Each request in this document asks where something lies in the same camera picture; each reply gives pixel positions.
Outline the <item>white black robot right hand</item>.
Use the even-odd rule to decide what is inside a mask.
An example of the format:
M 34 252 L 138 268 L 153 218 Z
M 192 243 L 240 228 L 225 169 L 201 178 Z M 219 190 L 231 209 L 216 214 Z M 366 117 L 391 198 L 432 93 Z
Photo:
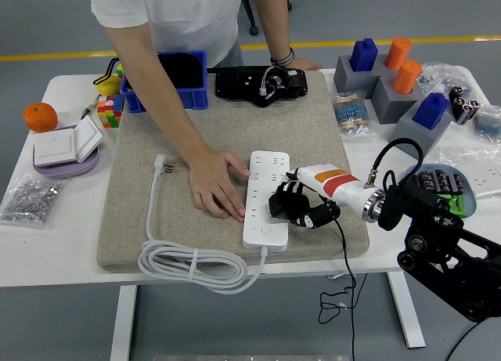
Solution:
M 380 195 L 378 188 L 366 188 L 355 176 L 332 164 L 316 164 L 287 172 L 269 198 L 269 210 L 273 218 L 309 229 L 332 222 L 342 207 L 372 222 L 369 212 Z

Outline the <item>person's right hand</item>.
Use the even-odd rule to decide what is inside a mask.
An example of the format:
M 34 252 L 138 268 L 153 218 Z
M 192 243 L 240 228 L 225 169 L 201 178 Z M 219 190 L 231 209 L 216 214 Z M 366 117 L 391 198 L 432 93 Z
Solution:
M 195 205 L 215 218 L 233 217 L 243 222 L 246 208 L 230 180 L 229 169 L 233 168 L 240 176 L 248 178 L 250 171 L 246 164 L 233 152 L 207 147 L 190 158 L 188 165 Z

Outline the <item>person's left hand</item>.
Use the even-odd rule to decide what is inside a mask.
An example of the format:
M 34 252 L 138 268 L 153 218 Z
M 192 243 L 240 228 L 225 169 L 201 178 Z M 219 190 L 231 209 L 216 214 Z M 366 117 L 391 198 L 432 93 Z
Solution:
M 309 59 L 295 57 L 292 62 L 286 65 L 286 68 L 294 68 L 303 71 L 307 70 L 320 70 L 323 66 L 320 63 L 313 62 Z

